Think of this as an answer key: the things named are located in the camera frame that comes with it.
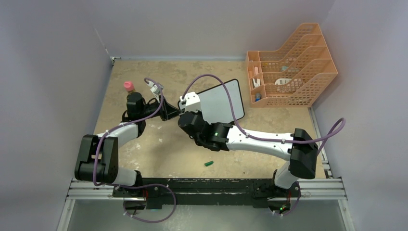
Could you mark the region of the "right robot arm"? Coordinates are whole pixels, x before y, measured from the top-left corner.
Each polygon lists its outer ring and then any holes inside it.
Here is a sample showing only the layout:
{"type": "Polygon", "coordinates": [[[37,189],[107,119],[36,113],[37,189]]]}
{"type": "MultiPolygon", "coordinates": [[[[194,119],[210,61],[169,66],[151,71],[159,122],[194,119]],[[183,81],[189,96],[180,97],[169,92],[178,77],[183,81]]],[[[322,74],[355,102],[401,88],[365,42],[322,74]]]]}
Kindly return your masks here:
{"type": "Polygon", "coordinates": [[[318,146],[304,129],[296,128],[293,133],[240,130],[230,123],[209,124],[194,112],[182,114],[178,126],[196,145],[214,152],[251,151],[285,160],[270,183],[274,195],[283,195],[298,179],[316,177],[318,146]]]}

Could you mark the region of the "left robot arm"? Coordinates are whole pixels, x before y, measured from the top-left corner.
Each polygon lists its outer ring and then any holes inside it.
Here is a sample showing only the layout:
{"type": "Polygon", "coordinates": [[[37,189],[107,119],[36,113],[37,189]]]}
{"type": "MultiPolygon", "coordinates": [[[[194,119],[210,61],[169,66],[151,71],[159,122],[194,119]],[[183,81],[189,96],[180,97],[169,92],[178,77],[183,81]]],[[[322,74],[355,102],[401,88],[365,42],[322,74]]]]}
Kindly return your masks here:
{"type": "Polygon", "coordinates": [[[181,111],[162,96],[145,101],[138,92],[127,96],[126,106],[117,129],[83,136],[74,175],[77,180],[124,185],[130,196],[137,197],[143,192],[141,174],[119,166],[119,148],[142,135],[146,127],[145,118],[159,116],[167,121],[181,111]]]}

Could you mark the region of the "green marker cap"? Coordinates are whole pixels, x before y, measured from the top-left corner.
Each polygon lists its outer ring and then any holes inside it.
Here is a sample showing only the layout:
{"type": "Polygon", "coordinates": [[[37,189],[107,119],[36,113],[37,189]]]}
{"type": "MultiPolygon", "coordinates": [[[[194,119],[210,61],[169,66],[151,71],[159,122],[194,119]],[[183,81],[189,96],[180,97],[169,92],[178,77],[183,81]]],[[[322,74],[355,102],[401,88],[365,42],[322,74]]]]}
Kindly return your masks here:
{"type": "Polygon", "coordinates": [[[204,165],[205,165],[206,167],[208,167],[208,166],[212,165],[213,163],[214,163],[214,161],[209,161],[209,162],[206,162],[204,165]]]}

